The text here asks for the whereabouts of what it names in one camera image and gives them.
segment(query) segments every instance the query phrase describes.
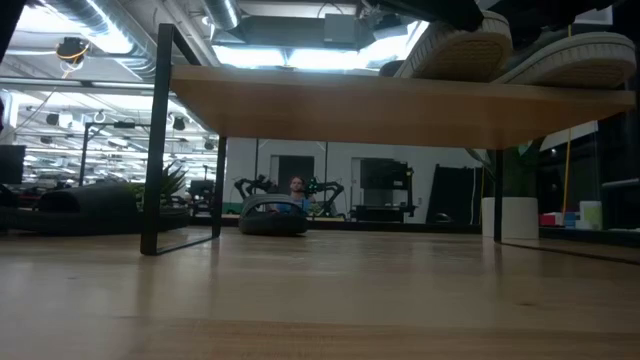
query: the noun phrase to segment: wooden table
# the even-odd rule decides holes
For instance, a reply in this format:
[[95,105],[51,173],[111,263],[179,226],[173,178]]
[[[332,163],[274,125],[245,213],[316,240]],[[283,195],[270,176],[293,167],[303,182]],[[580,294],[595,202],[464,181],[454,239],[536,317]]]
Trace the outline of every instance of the wooden table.
[[632,108],[630,91],[174,66],[220,136],[504,149]]

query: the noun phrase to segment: floor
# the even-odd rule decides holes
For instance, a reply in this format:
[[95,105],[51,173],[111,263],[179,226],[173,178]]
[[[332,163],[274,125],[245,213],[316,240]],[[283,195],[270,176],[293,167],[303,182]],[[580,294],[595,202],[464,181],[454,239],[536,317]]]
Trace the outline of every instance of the floor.
[[0,359],[640,354],[633,265],[477,235],[225,229],[157,258],[137,249],[137,236],[1,237]]
[[596,255],[611,259],[627,260],[640,264],[640,248],[630,248],[625,246],[593,244],[578,241],[560,239],[540,239],[540,240],[519,240],[508,239],[506,244],[533,246],[558,251],[570,251],[584,255]]

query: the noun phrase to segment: robotic arm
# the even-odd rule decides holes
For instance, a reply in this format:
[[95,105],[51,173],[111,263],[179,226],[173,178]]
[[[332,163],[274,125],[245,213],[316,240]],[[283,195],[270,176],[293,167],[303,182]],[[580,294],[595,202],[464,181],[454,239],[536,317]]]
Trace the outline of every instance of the robotic arm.
[[258,175],[256,180],[240,179],[236,181],[233,186],[238,189],[243,200],[247,198],[247,194],[251,195],[254,189],[260,189],[265,193],[277,192],[276,184],[267,179],[264,175]]
[[312,178],[305,189],[305,194],[310,196],[323,191],[333,191],[331,197],[322,205],[322,215],[331,216],[331,204],[344,191],[344,186],[335,181],[319,183],[317,178]]

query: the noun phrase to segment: computer monitor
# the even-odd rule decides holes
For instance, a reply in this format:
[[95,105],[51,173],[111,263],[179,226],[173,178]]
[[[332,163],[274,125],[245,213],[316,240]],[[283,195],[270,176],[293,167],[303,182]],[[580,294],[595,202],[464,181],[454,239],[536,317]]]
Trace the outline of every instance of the computer monitor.
[[0,184],[22,184],[24,145],[0,145]]

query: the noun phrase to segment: black metal table leg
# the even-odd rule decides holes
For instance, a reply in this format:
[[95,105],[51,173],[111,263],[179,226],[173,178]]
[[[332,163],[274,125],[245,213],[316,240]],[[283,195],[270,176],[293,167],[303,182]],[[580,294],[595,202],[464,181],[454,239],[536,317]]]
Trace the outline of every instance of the black metal table leg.
[[144,255],[156,255],[158,247],[160,190],[162,187],[165,127],[167,125],[167,108],[169,104],[171,50],[174,31],[175,27],[172,24],[160,24],[158,31],[158,53],[153,105],[151,107],[147,180],[144,186],[144,227],[140,241],[140,252]]
[[0,11],[0,63],[4,59],[4,53],[9,47],[9,42],[13,36],[13,32],[18,25],[22,9],[27,3],[26,0],[10,0],[2,2],[2,11]]
[[493,241],[502,242],[502,190],[504,161],[503,151],[496,150],[495,204],[493,217]]
[[222,227],[222,198],[224,197],[224,172],[227,162],[227,137],[218,139],[218,159],[216,161],[216,187],[213,193],[213,206],[211,207],[211,236],[220,236]]

